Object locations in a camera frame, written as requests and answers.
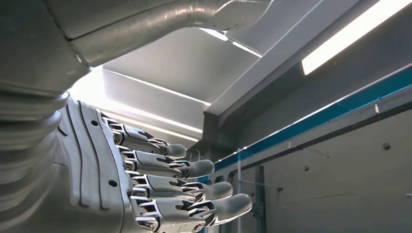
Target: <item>wall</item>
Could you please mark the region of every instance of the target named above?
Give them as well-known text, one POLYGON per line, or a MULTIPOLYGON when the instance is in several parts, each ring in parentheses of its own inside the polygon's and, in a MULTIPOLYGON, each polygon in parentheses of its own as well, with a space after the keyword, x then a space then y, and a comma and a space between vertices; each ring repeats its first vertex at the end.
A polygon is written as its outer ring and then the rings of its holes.
POLYGON ((266 183, 284 188, 266 189, 267 232, 411 232, 411 117, 407 111, 266 163, 266 183))
POLYGON ((304 85, 280 100, 273 99, 271 106, 255 112, 249 122, 241 124, 235 134, 237 146, 247 146, 409 64, 412 61, 411 21, 412 5, 306 76, 304 85))

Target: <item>metal pole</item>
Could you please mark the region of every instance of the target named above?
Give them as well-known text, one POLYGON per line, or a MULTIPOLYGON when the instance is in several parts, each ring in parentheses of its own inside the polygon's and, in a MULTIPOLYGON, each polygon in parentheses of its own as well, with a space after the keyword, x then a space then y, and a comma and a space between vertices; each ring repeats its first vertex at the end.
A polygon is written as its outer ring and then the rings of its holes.
MULTIPOLYGON (((241 164, 240 164, 240 152, 238 151, 238 193, 241 193, 242 188, 241 188, 241 175, 240 175, 240 171, 241 171, 241 164)), ((238 233, 241 233, 241 221, 240 221, 240 217, 238 218, 238 233)))
POLYGON ((198 149, 195 148, 195 150, 197 151, 198 155, 199 155, 199 159, 198 161, 200 161, 200 151, 198 149))
POLYGON ((262 165, 257 166, 255 172, 256 180, 256 203, 259 205, 259 215, 256 218, 257 233, 266 233, 266 197, 265 197, 265 172, 262 165))

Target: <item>metallic surface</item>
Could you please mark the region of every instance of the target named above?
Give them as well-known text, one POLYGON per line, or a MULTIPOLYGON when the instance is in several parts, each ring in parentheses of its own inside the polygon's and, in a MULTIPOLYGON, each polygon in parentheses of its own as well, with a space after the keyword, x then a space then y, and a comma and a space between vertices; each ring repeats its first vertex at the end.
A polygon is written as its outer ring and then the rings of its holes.
POLYGON ((236 194, 226 200, 210 200, 190 205, 187 210, 190 216, 204 216, 206 226, 224 224, 238 218, 252 209, 252 200, 246 194, 236 194))
POLYGON ((232 196, 233 187, 228 182, 219 182, 215 184, 204 183, 185 183, 182 189, 196 196, 196 201, 204 200, 224 200, 232 196))
POLYGON ((104 64, 184 27, 227 31, 252 25, 272 0, 181 0, 130 16, 72 40, 92 67, 104 64))

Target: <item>fluorescent light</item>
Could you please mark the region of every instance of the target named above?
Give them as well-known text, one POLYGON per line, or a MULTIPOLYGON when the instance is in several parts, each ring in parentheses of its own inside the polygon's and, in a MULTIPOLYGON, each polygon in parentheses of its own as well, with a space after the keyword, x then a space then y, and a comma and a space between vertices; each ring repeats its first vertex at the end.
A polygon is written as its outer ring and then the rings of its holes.
POLYGON ((206 29, 206 28, 199 28, 200 30, 208 33, 209 35, 212 35, 218 39, 221 39, 222 41, 228 41, 229 38, 227 38, 224 34, 217 32, 215 30, 212 29, 206 29))
POLYGON ((205 102, 205 101, 202 101, 202 100, 198 100, 198 99, 196 99, 196 98, 193 98, 193 97, 184 95, 184 94, 179 93, 179 92, 176 92, 176 91, 169 90, 169 89, 167 89, 167 88, 164 88, 164 87, 155 85, 155 84, 153 84, 153 83, 149 83, 149 82, 146 82, 146 81, 143 81, 143 80, 139 80, 139 79, 136 79, 136 78, 133 78, 133 77, 124 75, 124 74, 120 74, 120 73, 117 73, 117 72, 114 72, 114 71, 111 71, 111 70, 108 70, 108 69, 105 69, 105 70, 106 70, 106 71, 109 71, 109 72, 111 72, 111 73, 114 73, 114 74, 121 75, 121 76, 123 76, 123 77, 125 77, 125 78, 128 78, 128 79, 130 79, 130 80, 133 80, 133 81, 136 81, 136 82, 139 82, 139 83, 143 83, 143 84, 146 84, 146 85, 148 85, 148 86, 151 86, 151 87, 160 89, 160 90, 162 90, 162 91, 166 91, 166 92, 175 94, 175 95, 177 95, 177 96, 184 97, 184 98, 189 99, 189 100, 194 100, 194 101, 200 102, 200 103, 202 103, 202 104, 204 104, 204 105, 206 105, 206 106, 211 106, 211 105, 212 105, 211 103, 208 103, 208 102, 205 102))
POLYGON ((302 60, 305 75, 320 67, 412 0, 380 0, 302 60))
POLYGON ((143 123, 143 122, 132 120, 132 119, 124 117, 124 116, 119 116, 119 115, 108 113, 108 112, 102 112, 102 113, 104 113, 105 115, 107 115, 107 116, 109 116, 113 119, 117 119, 117 120, 124 121, 124 122, 127 122, 127 123, 131 123, 131 124, 134 124, 134 125, 143 126, 143 127, 146 127, 146 128, 152 129, 152 130, 167 133, 167 134, 170 134, 170 135, 173 135, 173 136, 176 136, 176 137, 180 137, 180 138, 184 138, 184 139, 187 139, 187 140, 190 140, 190 141, 193 141, 193 142, 198 142, 199 141, 196 138, 188 137, 188 136, 180 134, 180 133, 175 133, 175 132, 165 130, 165 129, 162 129, 162 128, 159 128, 159 127, 156 127, 156 126, 153 126, 153 125, 149 125, 149 124, 146 124, 146 123, 143 123))
POLYGON ((242 45, 242 44, 240 44, 240 43, 238 43, 238 42, 233 41, 232 44, 233 44, 234 46, 238 47, 238 48, 241 48, 241 49, 245 50, 246 52, 249 52, 249 53, 255 55, 256 57, 259 57, 259 58, 262 57, 262 54, 257 53, 257 52, 251 50, 250 48, 248 48, 248 47, 246 47, 246 46, 244 46, 244 45, 242 45))
POLYGON ((128 112, 136 113, 136 114, 139 114, 141 116, 145 116, 145 117, 149 117, 149 118, 152 118, 152 119, 155 119, 155 120, 163 121, 165 123, 175 125, 175 126, 178 126, 178 127, 181 127, 181 128, 187 129, 187 130, 191 130, 191 131, 194 131, 194 132, 197 132, 197 133, 203 133, 203 130, 201 130, 201 129, 197 129, 195 127, 185 125, 185 124, 182 124, 180 122, 170 120, 170 119, 167 119, 167 118, 164 118, 164 117, 152 114, 152 113, 148 113, 148 112, 145 112, 143 110, 128 106, 126 104, 122 104, 122 103, 117 102, 117 101, 109 100, 109 99, 105 99, 99 106, 96 106, 96 107, 103 108, 103 109, 111 111, 112 108, 110 108, 110 106, 115 106, 116 108, 119 108, 119 109, 122 109, 122 110, 125 110, 125 111, 128 111, 128 112))

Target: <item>screw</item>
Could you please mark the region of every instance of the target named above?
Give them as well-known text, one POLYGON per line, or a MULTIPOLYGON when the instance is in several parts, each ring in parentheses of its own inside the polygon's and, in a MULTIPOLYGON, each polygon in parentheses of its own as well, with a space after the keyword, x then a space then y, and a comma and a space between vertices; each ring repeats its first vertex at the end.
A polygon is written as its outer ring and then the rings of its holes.
POLYGON ((192 230, 193 233, 199 232, 201 229, 203 229, 203 224, 199 224, 195 226, 192 230))
POLYGON ((122 136, 119 134, 114 134, 113 135, 113 141, 115 142, 116 145, 120 144, 122 140, 122 136))
POLYGON ((133 171, 133 166, 131 164, 126 164, 124 169, 126 169, 126 171, 133 171))
POLYGON ((391 144, 389 144, 389 143, 384 143, 384 144, 382 145, 382 148, 383 148, 384 150, 389 150, 389 149, 391 148, 391 144))
POLYGON ((150 228, 150 230, 152 230, 152 231, 153 231, 154 228, 155 228, 155 224, 154 224, 154 223, 151 223, 151 222, 147 223, 145 226, 148 227, 148 228, 150 228))

